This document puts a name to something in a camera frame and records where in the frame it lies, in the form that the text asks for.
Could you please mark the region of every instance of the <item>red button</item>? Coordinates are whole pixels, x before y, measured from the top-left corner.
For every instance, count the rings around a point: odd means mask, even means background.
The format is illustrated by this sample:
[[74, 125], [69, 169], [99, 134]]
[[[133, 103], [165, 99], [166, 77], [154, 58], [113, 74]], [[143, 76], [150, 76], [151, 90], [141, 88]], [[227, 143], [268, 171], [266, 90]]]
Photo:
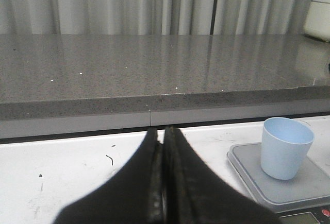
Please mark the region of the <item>red button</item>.
[[322, 210], [322, 214], [327, 216], [327, 217], [330, 217], [330, 211], [329, 210]]

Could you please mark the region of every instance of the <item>plastic cup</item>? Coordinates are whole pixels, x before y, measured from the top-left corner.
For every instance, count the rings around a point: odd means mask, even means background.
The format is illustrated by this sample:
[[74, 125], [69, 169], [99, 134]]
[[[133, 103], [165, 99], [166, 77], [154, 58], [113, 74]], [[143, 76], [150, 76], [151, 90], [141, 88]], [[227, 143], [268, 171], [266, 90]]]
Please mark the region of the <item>plastic cup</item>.
[[272, 117], [263, 124], [261, 168], [275, 179], [292, 179], [314, 141], [314, 133], [302, 123]]

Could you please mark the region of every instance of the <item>gray scale platform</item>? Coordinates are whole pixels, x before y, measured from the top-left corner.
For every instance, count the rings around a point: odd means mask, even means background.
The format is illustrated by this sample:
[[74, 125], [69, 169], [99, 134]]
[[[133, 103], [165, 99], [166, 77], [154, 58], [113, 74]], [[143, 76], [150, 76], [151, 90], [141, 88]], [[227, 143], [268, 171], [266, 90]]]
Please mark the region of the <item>gray scale platform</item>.
[[234, 145], [228, 159], [251, 194], [274, 212], [330, 204], [330, 178], [308, 157], [293, 179], [278, 180], [260, 166], [261, 143]]

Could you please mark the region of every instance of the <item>speckled granite countertop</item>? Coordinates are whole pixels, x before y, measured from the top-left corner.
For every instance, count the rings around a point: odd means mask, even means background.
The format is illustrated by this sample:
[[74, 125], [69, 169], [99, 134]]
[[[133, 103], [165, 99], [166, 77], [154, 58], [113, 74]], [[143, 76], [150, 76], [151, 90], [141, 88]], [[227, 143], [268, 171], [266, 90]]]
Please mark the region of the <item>speckled granite countertop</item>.
[[306, 112], [330, 111], [330, 44], [303, 35], [0, 35], [0, 59], [2, 121], [309, 100], [323, 102]]

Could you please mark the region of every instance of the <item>digital display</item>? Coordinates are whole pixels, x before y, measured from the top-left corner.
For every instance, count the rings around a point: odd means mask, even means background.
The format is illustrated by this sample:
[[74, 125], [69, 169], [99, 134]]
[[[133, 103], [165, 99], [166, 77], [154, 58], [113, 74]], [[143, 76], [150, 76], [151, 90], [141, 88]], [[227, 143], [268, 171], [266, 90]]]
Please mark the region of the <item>digital display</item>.
[[319, 224], [311, 212], [280, 217], [283, 224]]

